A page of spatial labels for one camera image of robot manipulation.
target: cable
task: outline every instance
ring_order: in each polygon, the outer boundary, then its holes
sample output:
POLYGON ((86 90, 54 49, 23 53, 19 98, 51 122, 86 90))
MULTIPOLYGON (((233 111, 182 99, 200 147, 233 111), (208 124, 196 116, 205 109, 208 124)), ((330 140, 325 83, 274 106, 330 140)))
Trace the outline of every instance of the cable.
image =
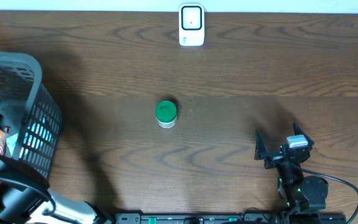
MULTIPOLYGON (((243 213, 241 214, 241 220, 244 220, 244 215, 249 211, 249 210, 258 210, 259 212, 261 212, 260 211, 260 209, 259 208, 255 208, 255 207, 250 207, 250 208, 247 208, 245 211, 243 211, 243 213)), ((263 214, 263 213, 260 213, 264 218, 265 218, 265 220, 267 221, 267 222, 269 222, 269 220, 268 220, 268 218, 266 218, 266 216, 263 214)))
POLYGON ((10 184, 16 184, 16 185, 20 185, 23 187, 27 187, 32 189, 33 191, 37 192, 39 195, 41 195, 47 202, 50 201, 50 203, 52 204, 52 210, 51 211, 46 211, 46 212, 42 212, 43 215, 46 216, 51 216, 52 214, 55 213, 56 210, 56 202, 54 201, 54 199, 52 198, 52 196, 50 196, 49 194, 46 194, 45 192, 42 192, 36 188, 34 188, 33 186, 27 185, 27 184, 23 184, 22 182, 16 181, 16 180, 12 180, 9 178, 5 178, 5 177, 0 177, 0 181, 2 182, 7 182, 10 184))
MULTIPOLYGON (((296 169, 298 169, 298 170, 300 170, 300 171, 302 171, 302 172, 306 172, 306 173, 308 173, 308 174, 316 175, 316 176, 319 176, 319 177, 324 177, 324 178, 327 178, 327 179, 330 179, 330 180, 335 180, 335 181, 338 181, 339 183, 348 185, 349 187, 353 188, 353 190, 356 191, 357 196, 358 196, 358 188, 357 188, 355 185, 349 183, 348 181, 341 180, 341 179, 336 178, 336 177, 331 177, 330 175, 321 174, 321 173, 319 173, 319 172, 314 172, 314 171, 310 171, 310 170, 301 168, 301 167, 295 165, 291 160, 289 160, 289 161, 290 161, 291 166, 293 166, 294 168, 296 168, 296 169)), ((351 216, 351 218, 346 222, 346 224, 350 224, 350 223, 355 219, 355 217, 356 217, 357 214, 358 214, 358 203, 357 203, 356 210, 354 211, 354 213, 353 213, 353 215, 351 216)))

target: basket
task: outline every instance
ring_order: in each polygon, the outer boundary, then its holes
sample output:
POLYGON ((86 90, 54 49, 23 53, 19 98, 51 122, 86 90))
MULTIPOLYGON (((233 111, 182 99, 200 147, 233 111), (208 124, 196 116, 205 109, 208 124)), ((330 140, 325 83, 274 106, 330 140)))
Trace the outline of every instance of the basket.
POLYGON ((27 54, 0 52, 0 113, 9 127, 4 155, 48 178, 62 130, 62 113, 42 85, 38 61, 27 54))

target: small jar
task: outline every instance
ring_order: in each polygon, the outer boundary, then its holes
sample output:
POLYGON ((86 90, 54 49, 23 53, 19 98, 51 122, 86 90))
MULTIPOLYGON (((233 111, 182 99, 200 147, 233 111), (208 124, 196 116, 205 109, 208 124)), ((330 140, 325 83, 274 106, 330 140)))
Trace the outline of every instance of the small jar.
POLYGON ((158 124, 163 128, 172 128, 178 121, 177 107, 171 101, 161 101, 155 108, 158 124))

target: white device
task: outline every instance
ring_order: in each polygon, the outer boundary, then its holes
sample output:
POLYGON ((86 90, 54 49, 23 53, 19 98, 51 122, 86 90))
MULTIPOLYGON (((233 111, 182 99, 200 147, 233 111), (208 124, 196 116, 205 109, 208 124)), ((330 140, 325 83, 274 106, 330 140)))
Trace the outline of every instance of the white device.
POLYGON ((179 9, 179 43, 200 46, 205 37, 204 8, 200 4, 184 4, 179 9))
POLYGON ((31 214, 31 219, 28 221, 29 223, 67 224, 70 223, 68 221, 81 224, 94 223, 93 221, 95 217, 97 217, 97 214, 86 202, 72 201, 50 189, 48 189, 48 192, 56 203, 55 212, 52 216, 43 215, 42 212, 46 208, 49 210, 52 209, 50 202, 44 202, 31 214))

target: green lid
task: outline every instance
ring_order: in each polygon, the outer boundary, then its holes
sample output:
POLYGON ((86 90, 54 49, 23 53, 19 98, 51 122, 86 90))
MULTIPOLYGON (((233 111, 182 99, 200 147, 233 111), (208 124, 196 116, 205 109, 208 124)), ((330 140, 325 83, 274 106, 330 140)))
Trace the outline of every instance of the green lid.
POLYGON ((160 122, 169 123, 177 117, 177 107, 171 101, 161 101, 155 108, 155 115, 160 122))

